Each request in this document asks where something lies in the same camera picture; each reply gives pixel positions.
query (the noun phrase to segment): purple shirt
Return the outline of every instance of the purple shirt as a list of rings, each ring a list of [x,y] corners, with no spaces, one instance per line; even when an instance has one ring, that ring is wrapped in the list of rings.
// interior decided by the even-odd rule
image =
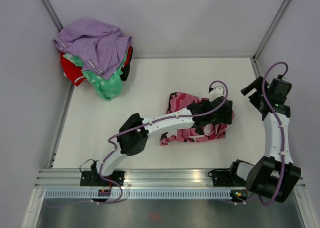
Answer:
[[[53,42],[60,51],[80,57],[83,71],[108,80],[125,58],[131,39],[117,26],[82,18],[62,29]]]

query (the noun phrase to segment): pink camouflage cloth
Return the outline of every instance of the pink camouflage cloth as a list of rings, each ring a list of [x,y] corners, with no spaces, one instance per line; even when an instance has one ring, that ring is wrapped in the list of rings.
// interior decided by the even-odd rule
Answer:
[[[187,107],[189,104],[195,102],[199,103],[202,100],[208,100],[208,98],[199,98],[197,96],[186,94],[183,92],[171,93],[169,96],[169,103],[166,114],[178,111]],[[235,113],[232,112],[232,120],[235,117]],[[161,135],[160,144],[168,145],[169,142],[207,142],[214,139],[221,139],[226,137],[226,130],[229,127],[228,124],[208,124],[202,127],[204,134],[199,135],[196,132],[196,128],[191,129],[178,129],[172,132],[166,132]]]

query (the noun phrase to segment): white tabletop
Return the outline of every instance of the white tabletop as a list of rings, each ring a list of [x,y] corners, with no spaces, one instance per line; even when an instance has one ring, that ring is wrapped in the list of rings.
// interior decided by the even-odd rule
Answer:
[[[110,101],[101,99],[84,81],[74,88],[53,167],[78,168],[90,158],[102,159],[113,148],[107,139],[133,113],[163,115],[170,93],[207,97],[214,80],[228,85],[228,99],[233,101],[235,118],[225,139],[160,146],[156,137],[118,168],[225,168],[236,159],[255,164],[264,154],[265,129],[258,110],[240,92],[254,79],[249,58],[196,58],[132,60],[121,95]]]

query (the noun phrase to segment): gray floor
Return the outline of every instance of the gray floor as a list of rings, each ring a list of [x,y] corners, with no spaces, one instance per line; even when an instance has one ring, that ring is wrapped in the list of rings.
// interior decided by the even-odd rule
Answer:
[[[50,205],[72,199],[48,199]],[[305,227],[295,199],[264,207],[256,198],[246,205],[220,200],[136,200],[117,204],[83,203],[62,208],[43,206],[38,227]]]

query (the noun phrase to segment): green patterned cloth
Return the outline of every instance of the green patterned cloth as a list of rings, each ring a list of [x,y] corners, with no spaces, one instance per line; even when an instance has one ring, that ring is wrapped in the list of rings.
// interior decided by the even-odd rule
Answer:
[[[78,67],[83,67],[85,63],[76,55],[73,54],[64,54],[63,56],[65,59],[68,59],[70,62],[72,62],[74,65]]]
[[[78,67],[83,67],[84,62],[75,55],[72,54],[64,54],[64,58],[71,61],[74,65]],[[116,69],[116,71],[111,75],[111,77],[107,80],[103,77],[95,74],[93,71],[82,71],[85,78],[94,86],[96,93],[105,100],[110,100],[115,96],[118,96],[121,93],[122,89],[122,81],[120,75],[123,73],[121,70],[122,65],[127,60],[127,53],[124,56],[123,61],[120,66]]]

